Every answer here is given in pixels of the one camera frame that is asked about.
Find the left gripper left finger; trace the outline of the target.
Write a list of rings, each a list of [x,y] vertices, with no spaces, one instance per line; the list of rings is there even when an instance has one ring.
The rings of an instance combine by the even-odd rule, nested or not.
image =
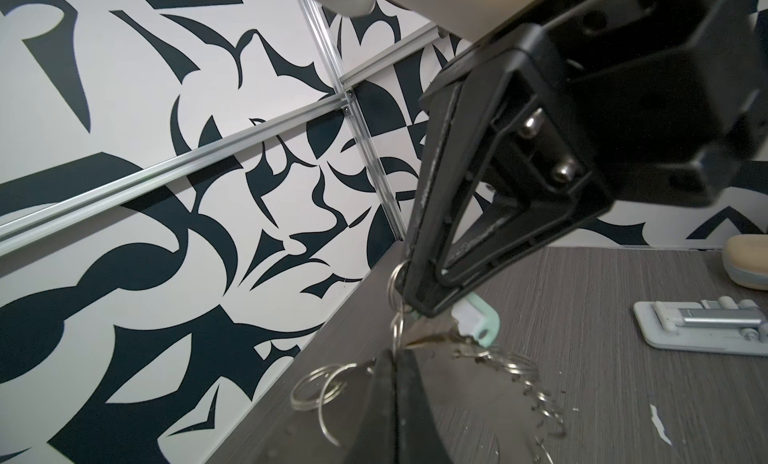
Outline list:
[[[257,456],[259,463],[393,463],[395,384],[389,350],[362,363],[328,364],[302,377],[292,413]]]

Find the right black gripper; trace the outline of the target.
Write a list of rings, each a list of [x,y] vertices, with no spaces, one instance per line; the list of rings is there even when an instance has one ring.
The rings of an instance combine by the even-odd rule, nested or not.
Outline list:
[[[615,195],[714,204],[766,136],[767,58],[749,0],[536,0],[449,62],[420,104],[396,288],[434,317]]]

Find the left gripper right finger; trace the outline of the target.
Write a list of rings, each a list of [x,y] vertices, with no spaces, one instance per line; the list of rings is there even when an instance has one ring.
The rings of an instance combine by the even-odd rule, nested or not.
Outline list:
[[[452,459],[436,428],[413,351],[398,352],[395,371],[396,462],[451,464]]]

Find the mint green key tag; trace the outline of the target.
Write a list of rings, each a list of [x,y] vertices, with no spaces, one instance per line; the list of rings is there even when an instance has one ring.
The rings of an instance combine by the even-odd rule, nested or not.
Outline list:
[[[458,334],[471,337],[481,347],[492,346],[500,330],[497,311],[474,292],[467,293],[450,309]]]

